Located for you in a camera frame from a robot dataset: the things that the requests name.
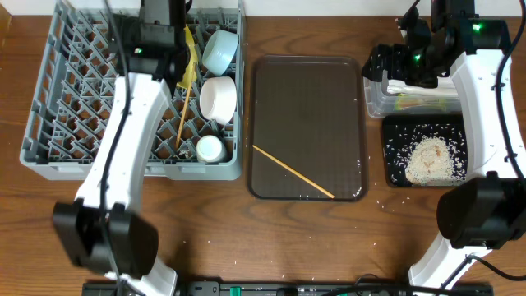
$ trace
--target brown tray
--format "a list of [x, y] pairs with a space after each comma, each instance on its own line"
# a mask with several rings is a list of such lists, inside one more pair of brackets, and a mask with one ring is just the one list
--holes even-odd
[[265, 56], [253, 72], [248, 189], [258, 198], [328, 201], [256, 145], [335, 195], [367, 193], [363, 91], [351, 58]]

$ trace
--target clear plastic container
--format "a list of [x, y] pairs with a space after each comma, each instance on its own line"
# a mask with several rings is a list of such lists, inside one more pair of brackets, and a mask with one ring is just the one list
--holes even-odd
[[367, 112], [372, 118], [392, 114], [443, 114], [462, 111], [459, 98], [426, 95], [393, 95], [382, 82], [363, 78]]

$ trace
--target black tray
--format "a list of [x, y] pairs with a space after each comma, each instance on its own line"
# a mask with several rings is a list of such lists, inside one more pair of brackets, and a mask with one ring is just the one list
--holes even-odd
[[454, 168], [454, 172], [464, 171], [465, 176], [468, 168], [468, 145], [465, 135], [462, 115], [426, 114], [385, 117], [382, 122], [382, 145], [387, 183], [395, 187], [429, 187], [410, 183], [405, 177], [405, 166], [397, 161], [408, 157], [410, 150], [407, 148], [412, 142], [420, 142], [423, 136], [443, 137], [446, 145], [450, 143], [454, 145], [458, 151], [455, 157], [464, 161], [461, 168]]
[[258, 198], [328, 201], [252, 145], [335, 195], [367, 192], [362, 83], [351, 58], [265, 56], [253, 72], [248, 189]]

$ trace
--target light blue cup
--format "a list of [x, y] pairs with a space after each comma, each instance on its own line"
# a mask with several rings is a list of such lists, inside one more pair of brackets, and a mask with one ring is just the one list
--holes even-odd
[[203, 53], [203, 65], [215, 76], [222, 76], [236, 54], [238, 43], [237, 34], [225, 30], [215, 31]]

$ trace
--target wooden chopstick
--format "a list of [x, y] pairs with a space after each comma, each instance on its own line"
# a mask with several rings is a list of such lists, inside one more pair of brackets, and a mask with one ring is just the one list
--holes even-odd
[[335, 196], [326, 191], [325, 189], [323, 189], [322, 187], [320, 187], [318, 184], [314, 183], [313, 181], [309, 180], [307, 177], [303, 176], [302, 174], [298, 173], [296, 170], [294, 170], [293, 168], [289, 167], [288, 165], [282, 163], [281, 161], [279, 161], [278, 159], [276, 159], [274, 156], [264, 152], [260, 147], [256, 146], [256, 145], [252, 145], [252, 147], [254, 147], [254, 149], [260, 151], [264, 156], [270, 158], [271, 160], [273, 160], [276, 164], [279, 164], [281, 165], [282, 167], [284, 167], [285, 169], [287, 169], [290, 173], [293, 173], [295, 174], [296, 176], [298, 176], [301, 180], [309, 183], [311, 186], [313, 186], [314, 188], [318, 189], [319, 191], [323, 192], [324, 194], [326, 194], [328, 197], [330, 198], [335, 198]]
[[175, 139], [175, 149], [179, 149], [179, 142], [181, 141], [182, 127], [184, 127], [184, 118], [187, 116], [188, 101], [190, 100], [192, 80], [194, 79], [194, 73], [196, 72], [195, 67], [191, 68], [190, 73], [190, 85], [187, 88], [187, 98], [184, 100], [184, 107], [182, 107], [181, 122], [179, 123], [178, 137]]

